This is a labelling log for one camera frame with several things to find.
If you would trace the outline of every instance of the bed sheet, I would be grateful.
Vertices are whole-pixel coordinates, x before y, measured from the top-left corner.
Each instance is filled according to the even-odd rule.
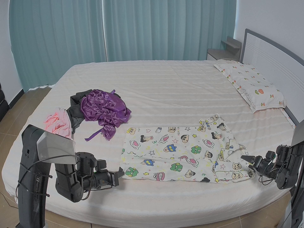
[[[6,190],[15,194],[21,159],[21,133],[28,124],[44,128],[43,121],[56,107],[67,109],[70,96],[88,89],[113,89],[132,111],[127,124],[106,141],[102,135],[84,138],[100,129],[97,122],[82,122],[73,138],[76,151],[105,159],[118,170],[126,130],[137,127],[193,127],[201,118],[220,114],[236,140],[249,154],[265,156],[280,144],[291,144],[293,128],[279,109],[252,114],[249,105],[212,61],[126,61],[88,63],[71,67],[43,99],[14,142],[2,170]],[[54,165],[51,175],[56,176]],[[72,203],[55,190],[49,179],[46,209],[60,215],[113,227],[184,227],[236,217],[255,211],[283,196],[275,182],[263,186],[253,179],[231,184],[187,181],[159,182],[120,179],[110,190],[92,192]]]

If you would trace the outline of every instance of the pile of clothes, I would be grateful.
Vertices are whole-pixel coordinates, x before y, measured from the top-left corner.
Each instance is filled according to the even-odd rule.
[[[47,117],[44,122],[46,131],[71,138],[83,120],[98,121],[103,128],[85,140],[91,140],[98,133],[110,140],[116,133],[116,127],[126,123],[131,114],[115,90],[110,93],[98,89],[79,92],[70,97],[70,104],[66,111],[57,108],[55,114]]]

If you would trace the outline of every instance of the cartoon print pajamas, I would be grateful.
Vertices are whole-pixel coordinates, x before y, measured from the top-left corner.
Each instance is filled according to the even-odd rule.
[[[253,177],[244,154],[246,147],[218,114],[197,127],[131,127],[122,150],[122,178],[227,184]]]

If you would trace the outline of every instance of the tiled floor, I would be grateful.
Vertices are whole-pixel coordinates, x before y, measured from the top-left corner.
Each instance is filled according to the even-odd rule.
[[[27,118],[33,113],[49,90],[50,88],[44,88],[25,93],[0,122],[0,171],[14,140],[26,123]],[[14,208],[18,206],[6,192],[1,176],[0,192],[3,193],[10,206],[13,206],[10,207],[4,196],[0,194],[0,228],[13,228],[19,219],[18,210]],[[212,224],[193,226],[192,228],[274,228],[279,223],[290,198],[288,193],[281,199],[253,213]],[[46,211],[46,220],[49,228],[106,228],[105,226],[75,221],[49,211]]]

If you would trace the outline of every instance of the purple satin garment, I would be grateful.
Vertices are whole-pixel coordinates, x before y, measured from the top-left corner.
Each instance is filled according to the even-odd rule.
[[[103,128],[86,141],[91,140],[98,133],[102,133],[105,139],[110,140],[116,133],[116,128],[120,124],[126,123],[130,117],[131,111],[126,107],[124,101],[111,93],[94,89],[81,102],[81,111],[86,121],[98,121]]]

